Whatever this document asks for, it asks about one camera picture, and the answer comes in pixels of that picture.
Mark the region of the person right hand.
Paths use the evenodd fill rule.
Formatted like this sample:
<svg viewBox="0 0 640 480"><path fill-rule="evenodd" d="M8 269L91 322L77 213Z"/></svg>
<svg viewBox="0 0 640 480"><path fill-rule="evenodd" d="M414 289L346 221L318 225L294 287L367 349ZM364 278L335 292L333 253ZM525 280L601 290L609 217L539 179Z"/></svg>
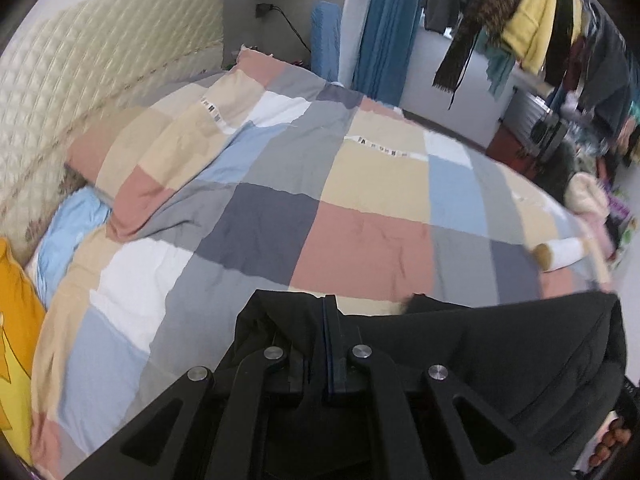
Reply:
<svg viewBox="0 0 640 480"><path fill-rule="evenodd" d="M600 442L594 448L588 458L588 466L594 468L609 460L620 446L626 446L631 438L631 430L625 426L623 417L613 419L608 425L608 430L602 436Z"/></svg>

